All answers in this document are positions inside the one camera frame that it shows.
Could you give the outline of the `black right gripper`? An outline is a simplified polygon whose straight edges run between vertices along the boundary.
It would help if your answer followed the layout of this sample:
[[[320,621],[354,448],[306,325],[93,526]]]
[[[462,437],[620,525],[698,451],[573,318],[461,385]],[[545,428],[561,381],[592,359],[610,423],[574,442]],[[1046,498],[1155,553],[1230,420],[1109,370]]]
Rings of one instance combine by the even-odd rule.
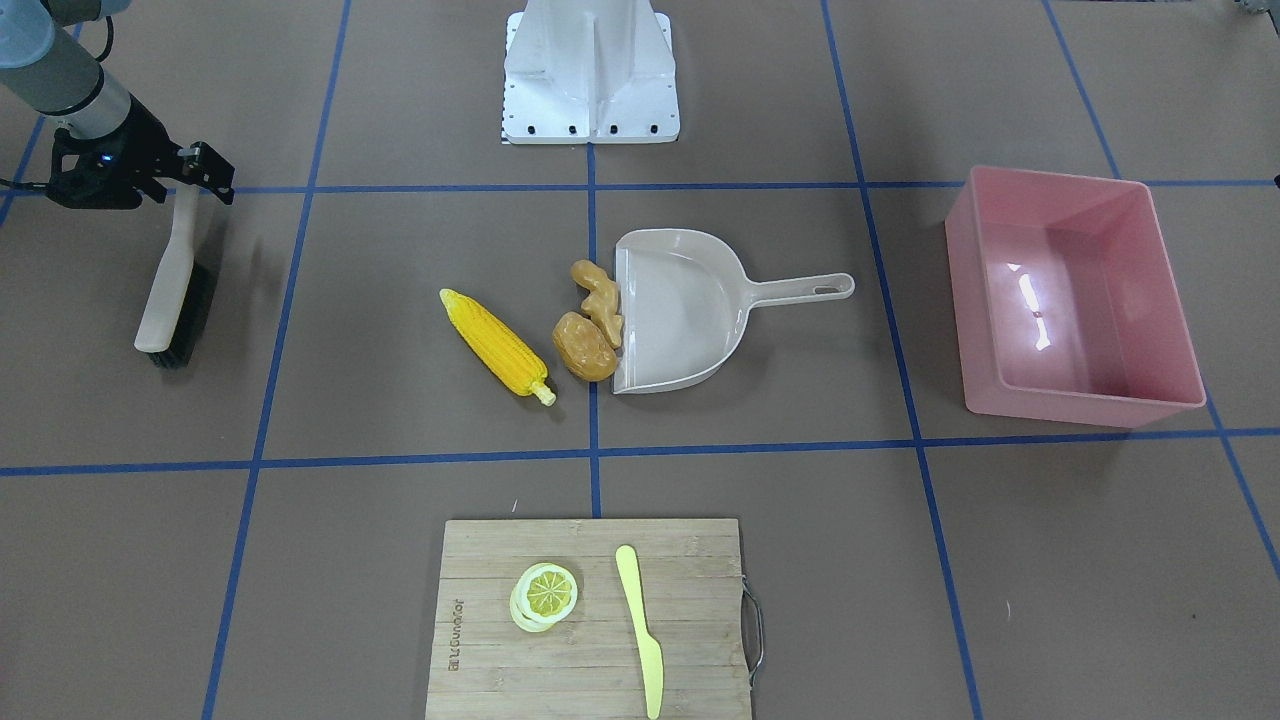
[[[46,197],[69,209],[131,210],[146,197],[164,202],[160,179],[168,178],[207,190],[230,206],[236,168],[205,142],[186,150],[186,164],[180,150],[163,123],[132,97],[122,126],[100,138],[55,131]]]

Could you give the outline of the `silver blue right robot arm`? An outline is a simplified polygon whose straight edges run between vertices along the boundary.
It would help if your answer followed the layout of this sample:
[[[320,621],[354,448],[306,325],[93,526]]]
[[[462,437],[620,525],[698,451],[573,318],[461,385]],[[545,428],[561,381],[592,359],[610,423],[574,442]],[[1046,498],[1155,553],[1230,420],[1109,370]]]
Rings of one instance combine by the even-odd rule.
[[[132,210],[164,202],[163,179],[210,191],[232,205],[236,168],[205,142],[175,143],[166,127],[68,32],[113,22],[128,1],[4,1],[1,79],[18,99],[58,123],[50,177],[27,182],[69,209]]]

